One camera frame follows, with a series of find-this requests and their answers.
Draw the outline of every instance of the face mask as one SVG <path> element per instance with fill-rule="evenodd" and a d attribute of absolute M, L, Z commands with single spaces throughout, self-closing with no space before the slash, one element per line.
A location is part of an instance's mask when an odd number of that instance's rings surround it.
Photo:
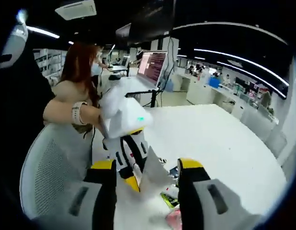
<path fill-rule="evenodd" d="M 92 66 L 91 66 L 91 75 L 92 76 L 100 75 L 101 72 L 102 72 L 102 68 L 97 63 L 93 62 Z"/>

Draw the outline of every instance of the ceiling light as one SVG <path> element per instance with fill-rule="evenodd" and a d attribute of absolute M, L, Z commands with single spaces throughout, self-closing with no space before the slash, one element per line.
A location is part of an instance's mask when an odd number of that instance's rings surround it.
<path fill-rule="evenodd" d="M 42 30 L 42 29 L 39 29 L 39 28 L 36 28 L 36 27 L 32 27 L 32 26 L 27 26 L 27 29 L 30 30 L 30 31 L 34 31 L 34 32 L 37 32 L 37 33 L 40 33 L 40 34 L 44 34 L 44 35 L 47 35 L 47 36 L 50 36 L 50 37 L 54 37 L 54 38 L 59 38 L 60 37 L 59 35 L 56 35 L 56 34 L 53 34 L 51 32 L 48 32 L 46 30 Z"/>
<path fill-rule="evenodd" d="M 275 74 L 274 72 L 272 72 L 271 70 L 265 68 L 264 66 L 261 66 L 253 61 L 249 61 L 247 59 L 244 59 L 242 57 L 238 57 L 238 56 L 235 56 L 235 55 L 231 55 L 231 54 L 226 54 L 226 53 L 222 53 L 222 52 L 217 52 L 217 51 L 212 51 L 212 50 L 207 50 L 207 49 L 194 49 L 194 51 L 203 51 L 203 52 L 209 52 L 209 53 L 215 53 L 215 54 L 222 54 L 222 55 L 226 55 L 226 56 L 229 56 L 229 57 L 232 57 L 232 58 L 237 58 L 237 59 L 240 59 L 240 60 L 243 60 L 243 61 L 246 61 L 248 63 L 251 63 L 267 72 L 269 72 L 270 74 L 274 75 L 277 79 L 279 79 L 280 81 L 282 81 L 286 86 L 289 86 L 289 83 L 286 82 L 285 80 L 283 80 L 282 78 L 280 78 L 277 74 Z"/>
<path fill-rule="evenodd" d="M 263 80 L 262 78 L 259 78 L 258 76 L 254 75 L 254 74 L 252 74 L 252 73 L 249 73 L 248 71 L 245 71 L 245 70 L 243 70 L 243 69 L 237 68 L 237 67 L 235 67 L 235 66 L 232 66 L 232 65 L 229 65 L 229 64 L 226 64 L 226 63 L 220 62 L 220 61 L 218 61 L 217 63 L 222 64 L 222 65 L 225 65 L 225 66 L 229 66 L 229 67 L 232 67 L 232 68 L 235 68 L 235 69 L 238 69 L 239 71 L 242 71 L 242 72 L 244 72 L 244 73 L 247 73 L 247 74 L 249 74 L 249 75 L 251 75 L 251 76 L 253 76 L 253 77 L 259 79 L 260 81 L 264 82 L 264 83 L 265 83 L 266 85 L 268 85 L 269 87 L 273 88 L 273 89 L 274 89 L 276 92 L 278 92 L 281 96 L 283 96 L 284 98 L 286 98 L 286 96 L 285 96 L 283 93 L 281 93 L 276 87 L 272 86 L 270 83 L 268 83 L 267 81 Z"/>

